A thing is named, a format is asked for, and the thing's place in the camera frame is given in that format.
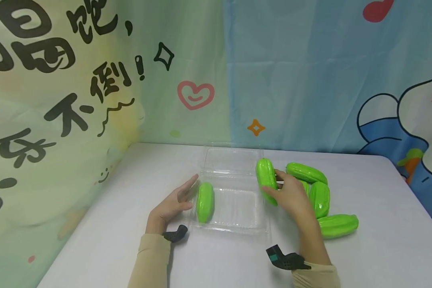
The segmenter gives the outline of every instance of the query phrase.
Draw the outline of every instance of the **red heart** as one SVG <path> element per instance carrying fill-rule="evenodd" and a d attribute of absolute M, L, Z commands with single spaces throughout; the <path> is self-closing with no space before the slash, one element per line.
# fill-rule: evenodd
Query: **red heart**
<path fill-rule="evenodd" d="M 381 22 L 392 8 L 394 0 L 382 0 L 369 3 L 363 9 L 363 17 L 369 22 Z"/>
<path fill-rule="evenodd" d="M 189 86 L 190 88 L 192 88 L 192 93 L 198 94 L 198 92 L 200 92 L 203 89 L 208 89 L 210 91 L 210 95 L 208 96 L 208 98 L 206 100 L 204 100 L 201 103 L 198 103 L 197 105 L 191 105 L 184 97 L 184 95 L 182 94 L 182 89 L 186 86 Z M 189 110 L 195 110 L 195 109 L 199 109 L 202 108 L 206 105 L 208 105 L 211 101 L 213 101 L 213 98 L 215 96 L 215 88 L 213 87 L 213 85 L 208 84 L 208 83 L 204 83 L 201 84 L 200 86 L 197 86 L 194 82 L 191 81 L 182 81 L 179 83 L 178 85 L 178 96 L 179 96 L 179 100 L 181 100 L 181 102 L 184 104 L 184 106 L 189 109 Z M 192 102 L 197 102 L 203 99 L 203 96 L 200 97 L 192 97 L 189 96 L 188 100 L 192 101 Z"/>

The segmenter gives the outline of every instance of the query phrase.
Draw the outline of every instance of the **left hand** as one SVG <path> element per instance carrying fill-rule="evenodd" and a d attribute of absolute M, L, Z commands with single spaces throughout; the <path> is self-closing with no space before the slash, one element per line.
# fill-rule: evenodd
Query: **left hand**
<path fill-rule="evenodd" d="M 176 188 L 149 214 L 147 220 L 146 234 L 162 235 L 166 231 L 168 222 L 180 212 L 192 208 L 192 203 L 187 202 L 190 196 L 190 188 L 197 181 L 198 174 L 195 174 L 183 185 Z"/>

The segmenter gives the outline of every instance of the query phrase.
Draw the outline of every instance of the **clear plastic container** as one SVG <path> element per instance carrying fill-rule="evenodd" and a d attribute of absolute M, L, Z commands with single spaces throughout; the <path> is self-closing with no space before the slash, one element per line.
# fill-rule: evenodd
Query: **clear plastic container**
<path fill-rule="evenodd" d="M 204 149 L 199 182 L 210 182 L 214 191 L 214 211 L 207 223 L 197 219 L 197 193 L 194 208 L 188 212 L 189 227 L 209 228 L 241 234 L 266 235 L 269 222 L 264 197 L 256 179 L 256 163 L 262 149 L 237 148 L 236 143 L 211 143 Z"/>

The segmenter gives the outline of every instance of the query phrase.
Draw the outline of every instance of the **table surface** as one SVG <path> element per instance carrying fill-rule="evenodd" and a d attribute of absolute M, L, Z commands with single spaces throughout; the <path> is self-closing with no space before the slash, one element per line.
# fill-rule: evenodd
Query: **table surface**
<path fill-rule="evenodd" d="M 132 145 L 38 288 L 126 287 L 148 213 L 200 171 L 203 152 L 200 146 Z M 358 216 L 355 234 L 326 241 L 343 288 L 432 287 L 432 220 L 389 160 L 273 150 L 264 157 L 279 168 L 299 162 L 321 170 L 332 193 L 330 215 Z M 290 272 L 274 267 L 265 249 L 278 244 L 285 254 L 297 251 L 297 230 L 280 208 L 268 215 L 270 238 L 263 244 L 190 230 L 186 242 L 174 246 L 170 287 L 292 287 Z"/>

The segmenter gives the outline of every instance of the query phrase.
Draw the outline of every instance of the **orange star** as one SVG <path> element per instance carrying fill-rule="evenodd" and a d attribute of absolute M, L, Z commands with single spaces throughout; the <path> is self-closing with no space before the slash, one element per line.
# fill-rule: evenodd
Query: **orange star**
<path fill-rule="evenodd" d="M 258 119 L 253 119 L 253 123 L 248 126 L 248 130 L 252 131 L 252 133 L 257 137 L 262 130 L 265 130 L 265 127 L 259 123 Z"/>
<path fill-rule="evenodd" d="M 78 224 L 82 220 L 83 216 L 85 216 L 88 208 L 82 208 L 80 210 L 70 210 L 66 214 L 66 222 L 64 226 L 59 230 L 58 240 L 62 240 L 65 236 L 71 234 L 75 228 L 77 228 Z"/>

